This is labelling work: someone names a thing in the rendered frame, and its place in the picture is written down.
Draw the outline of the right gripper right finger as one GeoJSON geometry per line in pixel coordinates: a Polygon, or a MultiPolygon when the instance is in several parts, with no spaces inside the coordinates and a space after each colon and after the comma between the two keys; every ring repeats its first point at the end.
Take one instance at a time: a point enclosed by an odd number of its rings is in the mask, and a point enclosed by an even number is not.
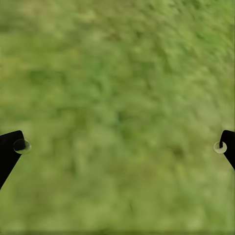
{"type": "Polygon", "coordinates": [[[224,130],[220,141],[214,144],[214,150],[223,153],[235,169],[235,132],[224,130]]]}

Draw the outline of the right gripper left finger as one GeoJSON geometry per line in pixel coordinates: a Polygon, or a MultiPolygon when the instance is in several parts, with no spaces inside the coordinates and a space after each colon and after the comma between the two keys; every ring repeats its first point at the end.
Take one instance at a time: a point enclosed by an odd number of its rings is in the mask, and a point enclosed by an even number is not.
{"type": "Polygon", "coordinates": [[[21,130],[0,136],[0,188],[10,175],[22,154],[31,150],[21,130]]]}

